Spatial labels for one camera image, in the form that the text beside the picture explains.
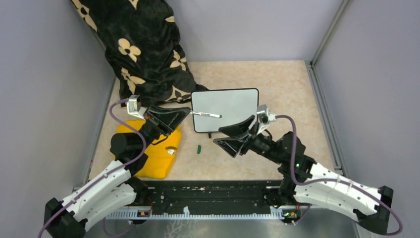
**beige tabletop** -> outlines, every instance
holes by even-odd
[[[331,155],[304,61],[190,62],[189,67],[196,81],[209,89],[258,88],[260,105],[267,104],[275,114],[291,116],[296,122],[298,137],[306,145],[305,154],[332,169]],[[116,82],[110,103],[119,100],[118,90],[119,83]],[[184,106],[191,104],[173,103],[164,107]],[[126,108],[117,106],[114,111],[124,121],[136,119],[127,114]],[[107,114],[89,179],[112,161],[109,145],[117,126],[118,123]],[[281,119],[269,130],[273,139],[277,140],[291,130],[291,125],[288,120]],[[213,134],[213,138],[219,137],[224,136]],[[197,154],[199,144],[202,149]],[[166,180],[281,179],[278,167],[252,151],[231,158],[213,144],[207,134],[194,132],[190,115],[182,122],[182,140]]]

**metal frame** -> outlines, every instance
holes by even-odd
[[[319,45],[318,49],[315,52],[314,58],[311,60],[311,65],[315,68],[320,57],[322,56],[322,53],[324,53],[329,41],[331,40],[333,34],[338,28],[338,24],[340,23],[341,19],[343,18],[344,13],[349,8],[350,4],[353,2],[353,0],[343,0],[341,2],[340,7],[338,8],[337,13],[334,16],[334,19],[331,22],[331,25],[329,26],[324,38],[321,41],[321,44]]]

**black blanket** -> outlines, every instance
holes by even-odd
[[[172,8],[163,0],[71,0],[106,45],[120,96],[143,106],[185,102],[206,87],[190,72]]]

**silver bracket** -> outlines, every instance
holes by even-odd
[[[144,120],[144,112],[146,112],[145,107],[141,107],[140,102],[138,102],[139,95],[131,95],[127,103],[127,113],[134,117]]]
[[[271,124],[276,121],[275,114],[272,114],[266,104],[257,107],[257,118],[260,123],[257,135],[265,131]]]

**purple cable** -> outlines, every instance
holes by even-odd
[[[127,123],[125,123],[125,122],[123,122],[123,121],[121,121],[120,119],[118,119],[115,115],[114,115],[114,113],[112,113],[112,109],[116,106],[116,105],[120,105],[120,104],[123,104],[123,103],[126,103],[126,102],[128,102],[128,98],[126,98],[126,99],[122,99],[122,100],[120,100],[120,101],[118,101],[118,102],[115,102],[115,103],[113,103],[111,106],[110,106],[110,108],[109,108],[109,114],[111,115],[111,117],[114,119],[114,120],[116,120],[118,123],[120,123],[121,125],[123,125],[123,126],[125,126],[125,127],[127,127],[127,128],[129,128],[130,130],[132,130],[134,133],[136,133],[139,137],[140,137],[140,139],[142,140],[142,143],[144,144],[144,145],[146,145],[146,140],[145,140],[145,138],[144,138],[144,136],[138,131],[138,130],[136,130],[136,129],[134,129],[133,127],[131,127],[130,125],[128,125]],[[127,165],[130,165],[130,164],[132,164],[132,163],[134,163],[134,162],[136,162],[138,159],[140,159],[140,157],[144,154],[144,151],[146,150],[146,147],[145,146],[143,146],[143,149],[142,149],[142,152],[140,152],[140,154],[136,157],[136,158],[134,158],[133,160],[131,160],[131,161],[129,161],[129,162],[127,162],[127,163],[125,163],[125,164],[122,164],[122,165],[120,165],[120,166],[118,166],[118,167],[116,167],[116,168],[114,168],[114,169],[112,169],[112,170],[110,170],[108,173],[106,173],[106,176],[101,176],[101,177],[99,177],[97,180],[95,180],[95,181],[93,181],[89,186],[87,186],[83,191],[81,191],[78,195],[76,195],[75,197],[74,197],[74,200],[73,201],[70,201],[70,202],[68,202],[66,205],[64,205],[58,212],[56,212],[54,215],[52,215],[51,216],[51,218],[49,218],[48,219],[48,221],[47,222],[45,222],[45,224],[44,224],[44,226],[41,228],[41,230],[40,230],[40,232],[38,233],[38,238],[42,238],[42,233],[44,233],[44,231],[45,231],[45,229],[47,228],[47,226],[49,226],[50,225],[50,223],[57,217],[57,216],[59,216],[59,214],[60,213],[62,213],[64,210],[66,210],[69,206],[71,206],[72,204],[74,204],[74,203],[76,203],[76,201],[83,195],[83,194],[85,194],[87,191],[89,191],[89,189],[91,189],[93,186],[95,186],[98,182],[100,182],[102,179],[105,179],[108,175],[110,175],[110,174],[112,174],[112,173],[114,173],[115,171],[117,171],[117,170],[119,170],[119,169],[121,169],[121,168],[124,168],[124,167],[126,167]],[[116,235],[116,236],[113,236],[113,237],[118,237],[118,236],[122,236],[122,235],[124,235],[124,234],[126,234],[126,232],[123,232],[123,234],[119,234],[119,235]]]
[[[336,179],[332,179],[332,178],[319,178],[319,179],[314,179],[314,180],[312,180],[312,181],[308,181],[308,182],[298,182],[297,180],[296,180],[296,175],[295,175],[295,156],[296,156],[296,142],[297,142],[297,135],[296,135],[296,124],[295,124],[295,121],[291,118],[291,117],[289,117],[289,116],[287,116],[287,115],[277,115],[277,116],[275,116],[275,118],[276,119],[278,119],[278,118],[286,118],[286,119],[288,119],[289,121],[290,121],[290,123],[292,124],[292,130],[293,130],[293,139],[292,139],[292,155],[291,155],[291,159],[290,159],[290,173],[291,173],[291,177],[292,177],[292,180],[293,180],[293,182],[296,184],[296,185],[299,185],[299,186],[305,186],[305,185],[309,185],[309,184],[312,184],[312,183],[315,183],[315,182],[339,182],[339,183],[342,183],[342,184],[345,184],[345,185],[347,185],[347,186],[352,186],[349,182],[346,182],[346,181],[338,181],[338,180],[336,180]],[[371,198],[373,201],[375,201],[375,202],[377,202],[377,203],[379,203],[381,206],[383,206],[386,210],[388,210],[391,214],[392,214],[392,216],[394,216],[394,218],[395,218],[395,220],[397,220],[397,223],[398,223],[398,226],[399,226],[399,228],[398,228],[398,230],[397,231],[395,231],[395,232],[391,232],[391,233],[387,233],[387,234],[385,234],[385,236],[394,236],[394,235],[397,235],[397,234],[399,234],[399,233],[401,233],[402,231],[403,231],[403,223],[401,222],[401,219],[397,216],[397,214],[390,208],[390,207],[388,207],[385,203],[383,203],[381,200],[379,200],[379,199],[377,199],[376,197],[374,197],[373,195],[371,195],[370,193],[368,193],[368,192],[366,192],[366,191],[364,191],[363,189],[361,189],[361,188],[359,188],[359,187],[356,187],[356,186],[353,186],[352,188],[354,188],[354,189],[356,189],[357,191],[359,191],[359,192],[361,192],[361,193],[363,193],[364,195],[366,195],[366,196],[368,196],[369,198]]]

